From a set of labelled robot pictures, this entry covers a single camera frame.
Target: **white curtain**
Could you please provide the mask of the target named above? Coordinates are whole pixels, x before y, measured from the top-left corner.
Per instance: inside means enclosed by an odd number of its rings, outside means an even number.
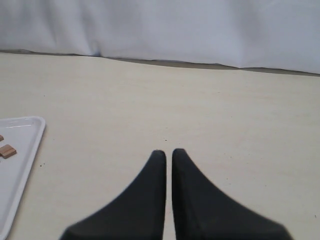
[[[320,74],[320,1],[1,0],[0,50]]]

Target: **white tabletop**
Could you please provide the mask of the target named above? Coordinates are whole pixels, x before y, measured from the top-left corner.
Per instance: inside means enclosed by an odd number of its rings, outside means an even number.
[[[182,65],[192,68],[0,53],[0,118],[47,124],[9,240],[57,240],[122,192],[154,149],[168,162],[163,239],[175,239],[174,148],[296,240],[320,238],[320,78]]]

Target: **brown cube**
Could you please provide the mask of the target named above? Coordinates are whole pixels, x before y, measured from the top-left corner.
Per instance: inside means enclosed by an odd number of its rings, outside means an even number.
[[[15,155],[17,151],[10,145],[4,145],[3,147],[0,147],[0,156],[2,156],[4,159],[10,158],[11,156]]]

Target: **table surface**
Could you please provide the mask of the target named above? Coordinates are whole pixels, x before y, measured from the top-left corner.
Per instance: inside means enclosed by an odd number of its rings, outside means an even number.
[[[166,152],[170,173],[174,148],[296,240],[319,239],[320,77],[163,65],[0,53],[0,118],[47,124],[8,240],[57,240],[121,193],[152,150]]]

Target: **white tray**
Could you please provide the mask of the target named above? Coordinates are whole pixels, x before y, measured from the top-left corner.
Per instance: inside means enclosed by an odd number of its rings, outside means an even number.
[[[17,151],[0,157],[0,240],[9,234],[45,126],[38,116],[0,119],[0,147],[9,144]]]

